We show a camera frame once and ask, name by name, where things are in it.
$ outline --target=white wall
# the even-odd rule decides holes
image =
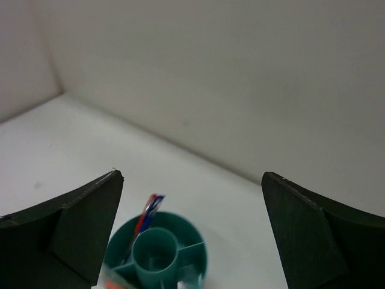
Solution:
[[[59,93],[27,0],[0,2],[0,121]]]
[[[384,1],[31,2],[66,90],[256,181],[383,211]]]

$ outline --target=round container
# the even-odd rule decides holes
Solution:
[[[150,229],[132,245],[120,265],[139,216],[121,226],[110,239],[104,263],[139,289],[201,289],[207,271],[206,245],[199,231],[177,214],[157,212]]]

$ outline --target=green cup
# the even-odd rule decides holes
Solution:
[[[131,255],[138,280],[145,289],[175,286],[178,242],[169,230],[151,228],[144,231],[134,241]]]

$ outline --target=white surface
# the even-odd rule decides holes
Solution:
[[[27,0],[0,1],[0,121],[58,95]]]
[[[385,1],[32,3],[74,95],[384,215]]]
[[[152,193],[208,245],[207,289],[287,288],[261,189],[62,96],[0,126],[0,216],[110,171],[125,177],[114,230]]]

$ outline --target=green pen holder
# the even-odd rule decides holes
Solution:
[[[126,264],[120,265],[134,237],[139,216],[129,220],[109,241],[104,263],[139,289],[201,289],[208,257],[199,231],[173,213],[157,212],[151,227],[134,241]]]

